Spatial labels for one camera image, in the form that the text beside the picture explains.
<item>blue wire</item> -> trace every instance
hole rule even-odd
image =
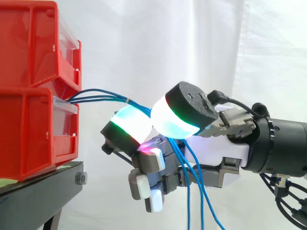
[[[190,220],[191,220],[191,217],[190,217],[190,181],[189,181],[189,174],[188,174],[186,167],[184,166],[183,159],[181,158],[178,150],[175,147],[175,146],[177,146],[177,144],[174,143],[175,141],[171,138],[167,138],[167,140],[168,140],[169,144],[171,145],[172,149],[174,150],[174,153],[177,156],[177,158],[178,158],[178,160],[181,164],[183,174],[184,174],[184,177],[186,179],[186,184],[187,184],[187,189],[188,189],[188,230],[189,230],[190,229]]]
[[[110,95],[113,95],[113,96],[116,96],[116,97],[119,97],[119,98],[123,98],[123,99],[127,99],[126,97],[122,96],[122,95],[119,95],[117,93],[114,93],[114,92],[110,92],[110,91],[106,91],[106,90],[101,90],[101,89],[87,89],[87,90],[82,90],[78,93],[76,93],[75,95],[73,95],[70,99],[68,99],[67,101],[70,101],[71,99],[75,98],[76,96],[82,94],[82,93],[85,93],[85,92],[103,92],[103,93],[107,93],[107,94],[110,94]]]
[[[78,101],[78,100],[86,100],[86,99],[95,99],[95,98],[118,98],[115,96],[110,96],[110,95],[96,95],[96,96],[87,96],[87,97],[78,97],[78,98],[70,98],[67,101],[68,102],[73,102],[73,101]]]
[[[204,215],[203,215],[203,195],[202,195],[202,189],[201,189],[201,185],[200,185],[200,181],[198,179],[197,174],[195,173],[195,170],[192,168],[192,166],[190,165],[190,163],[188,162],[188,160],[184,157],[184,155],[182,154],[182,152],[180,151],[179,147],[177,144],[175,144],[175,149],[178,151],[180,157],[183,159],[184,163],[188,166],[190,172],[193,174],[193,176],[195,177],[196,183],[198,185],[198,188],[200,190],[200,194],[201,194],[201,229],[204,229]]]
[[[70,102],[72,104],[77,104],[77,103],[79,103],[80,100],[94,99],[94,98],[120,99],[121,102],[126,102],[127,101],[127,97],[124,97],[124,96],[117,97],[117,96],[110,96],[110,95],[96,95],[96,96],[87,96],[87,97],[79,97],[79,98],[75,98],[75,96],[76,95],[72,96],[70,99],[67,100],[67,102]],[[128,100],[128,104],[131,104],[134,107],[144,108],[146,111],[150,111],[149,108],[144,107],[144,106],[142,106],[142,105],[140,105],[140,104],[138,104],[135,101],[130,100],[130,99]]]
[[[212,207],[212,205],[211,205],[211,203],[210,203],[209,197],[208,197],[208,195],[207,195],[207,193],[206,193],[205,186],[204,186],[204,183],[203,183],[203,177],[202,177],[202,173],[201,173],[201,166],[200,166],[200,163],[198,162],[198,159],[197,159],[195,153],[193,152],[193,150],[191,149],[191,147],[189,146],[189,144],[187,143],[187,141],[186,141],[186,140],[183,140],[183,142],[184,142],[185,146],[188,148],[188,150],[190,151],[190,153],[192,154],[192,156],[193,156],[193,158],[194,158],[194,160],[195,160],[195,162],[196,162],[196,165],[197,165],[197,168],[198,168],[198,172],[199,172],[199,175],[200,175],[200,179],[201,179],[201,188],[202,188],[202,192],[203,192],[203,194],[205,195],[205,198],[206,198],[207,204],[208,204],[208,206],[209,206],[209,209],[210,209],[210,211],[211,211],[211,213],[212,213],[212,216],[213,216],[215,222],[218,224],[218,226],[220,226],[220,228],[221,228],[222,230],[225,230],[225,228],[223,227],[223,225],[220,223],[220,221],[219,221],[218,218],[216,217],[215,212],[214,212],[214,209],[213,209],[213,207]]]
[[[87,103],[87,102],[123,102],[123,103],[126,103],[126,100],[114,97],[114,98],[91,99],[91,100],[82,100],[81,99],[79,101],[72,100],[72,101],[69,101],[69,102],[71,104],[80,104],[80,103]],[[131,102],[131,101],[128,101],[128,104],[136,107],[137,109],[141,110],[142,112],[145,112],[146,115],[148,115],[148,112],[150,111],[150,109],[144,108],[143,106],[141,106],[137,103]]]

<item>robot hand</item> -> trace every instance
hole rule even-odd
[[[227,102],[244,110],[216,107]],[[240,167],[258,173],[274,193],[282,214],[299,228],[306,229],[306,200],[300,200],[300,210],[290,209],[292,217],[281,206],[282,203],[289,208],[282,197],[293,196],[289,192],[291,186],[307,193],[307,189],[288,181],[290,176],[302,177],[307,172],[306,123],[272,119],[260,103],[250,109],[221,92],[206,95],[186,82],[179,83],[158,101],[150,117],[159,133],[179,139],[177,145],[185,158],[193,162],[190,152],[180,141],[187,140],[201,164],[201,172],[195,167],[194,170],[204,175],[205,186],[222,187],[223,181],[229,181],[225,175],[238,176]],[[101,132],[106,137],[103,150],[108,154],[122,150],[131,157],[135,167],[129,175],[132,197],[144,199],[148,212],[159,212],[163,208],[164,195],[178,186],[187,186],[183,170],[164,136],[140,144],[122,131],[108,124]]]

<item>white fabric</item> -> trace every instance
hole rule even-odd
[[[205,92],[217,89],[231,95],[233,91],[235,98],[249,105],[261,101],[276,118],[306,119],[303,0],[57,2],[83,43],[84,89],[110,90],[152,106],[185,80]],[[89,178],[83,191],[64,207],[59,229],[186,230],[186,189],[167,195],[162,212],[146,213],[144,202],[130,195],[131,167],[101,151],[100,130],[122,106],[80,106],[79,160],[84,161]],[[242,172],[241,179],[227,189],[207,190],[227,230],[295,229],[278,212],[259,176],[251,172]],[[197,186],[191,195],[191,229],[198,230]],[[205,221],[206,229],[217,229],[208,207]]]
[[[233,97],[267,105],[273,118],[307,122],[307,2],[247,0],[242,22]],[[291,178],[306,187],[305,179]],[[294,190],[299,197],[304,193]],[[256,174],[215,194],[227,230],[296,230],[278,211],[274,196]],[[292,198],[286,201],[300,208]]]

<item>bolt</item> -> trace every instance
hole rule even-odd
[[[76,184],[85,185],[87,182],[87,173],[86,172],[78,172],[76,175]]]

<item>gray bracket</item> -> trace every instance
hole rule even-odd
[[[219,166],[205,166],[201,165],[201,173],[204,180],[204,185],[207,187],[223,187],[224,175],[226,173],[239,174],[241,159],[224,157],[222,163]],[[196,174],[199,175],[199,171],[196,166],[193,167]],[[185,184],[185,178],[180,170],[180,178],[182,181],[181,186],[187,186]],[[194,176],[189,173],[190,182],[196,183]]]
[[[220,111],[219,118],[211,126],[203,130],[198,136],[203,138],[234,135],[243,138],[252,133],[256,128],[253,117],[242,109],[231,108]]]
[[[272,176],[280,178],[280,180],[277,181],[276,184],[275,184],[277,187],[279,187],[279,188],[286,188],[287,179],[290,178],[289,175],[273,174]]]

